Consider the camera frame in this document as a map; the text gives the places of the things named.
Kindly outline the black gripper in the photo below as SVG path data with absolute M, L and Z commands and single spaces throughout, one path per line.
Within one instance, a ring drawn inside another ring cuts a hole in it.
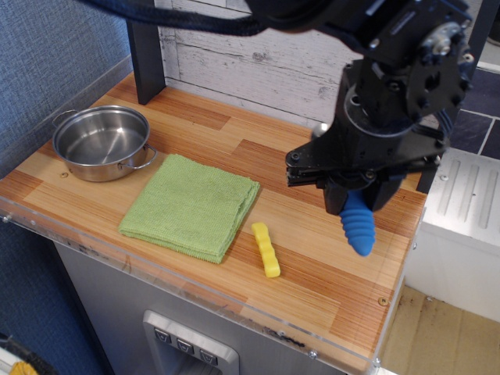
M 286 156 L 291 187 L 323 189 L 325 209 L 339 215 L 347 188 L 365 188 L 367 207 L 376 212 L 392 199 L 405 173 L 430 166 L 448 141 L 423 125 L 423 114 L 409 114 L 401 77 L 377 76 L 368 60 L 355 60 L 342 72 L 333 123 Z

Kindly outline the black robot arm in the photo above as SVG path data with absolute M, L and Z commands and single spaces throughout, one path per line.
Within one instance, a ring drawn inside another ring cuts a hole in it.
M 351 191 L 377 211 L 409 173 L 433 170 L 448 147 L 449 113 L 471 87 L 462 1 L 251 1 L 279 31 L 318 30 L 361 59 L 342 73 L 327 131 L 287 154 L 290 186 L 313 184 L 339 214 Z

